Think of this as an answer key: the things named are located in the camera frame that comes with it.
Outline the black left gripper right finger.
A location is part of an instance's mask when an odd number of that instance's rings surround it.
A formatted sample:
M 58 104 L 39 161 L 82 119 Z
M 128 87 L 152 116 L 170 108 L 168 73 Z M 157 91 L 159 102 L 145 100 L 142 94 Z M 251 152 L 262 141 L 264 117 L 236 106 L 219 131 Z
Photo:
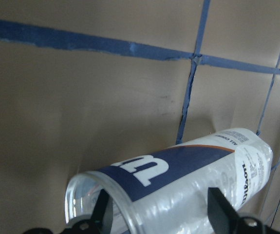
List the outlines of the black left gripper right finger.
M 214 233 L 233 234 L 239 220 L 238 213 L 219 188 L 209 187 L 207 197 L 207 216 Z

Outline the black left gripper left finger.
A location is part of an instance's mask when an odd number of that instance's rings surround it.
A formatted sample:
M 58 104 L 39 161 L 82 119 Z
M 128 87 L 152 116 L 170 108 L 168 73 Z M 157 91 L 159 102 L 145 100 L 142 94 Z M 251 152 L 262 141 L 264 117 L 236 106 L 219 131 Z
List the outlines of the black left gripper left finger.
M 104 190 L 100 190 L 91 216 L 93 234 L 110 234 L 113 223 L 113 200 Z

